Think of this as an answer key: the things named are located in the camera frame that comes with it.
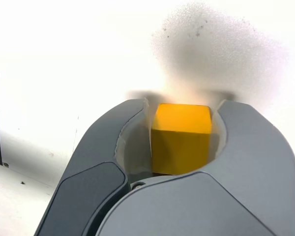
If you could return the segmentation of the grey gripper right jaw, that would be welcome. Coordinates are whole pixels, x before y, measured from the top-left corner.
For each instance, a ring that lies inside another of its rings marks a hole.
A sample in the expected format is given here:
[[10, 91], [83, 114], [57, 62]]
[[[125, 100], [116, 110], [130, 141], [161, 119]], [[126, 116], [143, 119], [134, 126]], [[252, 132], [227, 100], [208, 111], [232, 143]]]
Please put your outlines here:
[[215, 159], [158, 177], [123, 197], [100, 236], [295, 236], [295, 156], [253, 107], [224, 101], [213, 116]]

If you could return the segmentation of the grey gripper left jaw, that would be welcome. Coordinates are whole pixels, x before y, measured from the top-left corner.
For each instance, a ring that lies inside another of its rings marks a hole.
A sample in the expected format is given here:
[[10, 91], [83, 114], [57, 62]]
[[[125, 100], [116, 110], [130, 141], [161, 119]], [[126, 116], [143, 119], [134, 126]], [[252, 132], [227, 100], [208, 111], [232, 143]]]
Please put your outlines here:
[[93, 236], [108, 211], [152, 176], [147, 99], [115, 106], [83, 135], [36, 230], [38, 236]]

